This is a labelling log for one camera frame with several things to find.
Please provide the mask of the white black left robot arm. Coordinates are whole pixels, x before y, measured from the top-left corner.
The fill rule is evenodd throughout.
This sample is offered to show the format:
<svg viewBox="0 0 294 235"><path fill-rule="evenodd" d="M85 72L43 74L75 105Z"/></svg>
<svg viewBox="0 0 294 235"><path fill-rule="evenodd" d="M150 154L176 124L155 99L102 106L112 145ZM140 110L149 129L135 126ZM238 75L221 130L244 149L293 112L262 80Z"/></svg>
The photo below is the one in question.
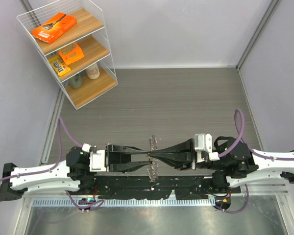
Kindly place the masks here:
<svg viewBox="0 0 294 235"><path fill-rule="evenodd" d="M13 163L3 166L0 200L13 201L35 193L91 194L95 190L95 175L108 172L114 165L107 164L105 150L83 144L72 147L65 160L37 167L18 167Z"/></svg>

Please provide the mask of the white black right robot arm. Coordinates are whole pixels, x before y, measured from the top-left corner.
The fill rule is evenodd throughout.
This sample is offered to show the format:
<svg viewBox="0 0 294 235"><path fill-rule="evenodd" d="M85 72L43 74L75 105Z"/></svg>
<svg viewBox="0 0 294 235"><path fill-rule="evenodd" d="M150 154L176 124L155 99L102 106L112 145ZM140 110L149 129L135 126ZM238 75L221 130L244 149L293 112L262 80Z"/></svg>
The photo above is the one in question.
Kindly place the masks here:
<svg viewBox="0 0 294 235"><path fill-rule="evenodd" d="M210 191L229 192L244 184L268 179L286 179L294 184L294 151L262 152L250 149L234 137L196 134L193 139L149 153L177 170L210 169Z"/></svg>

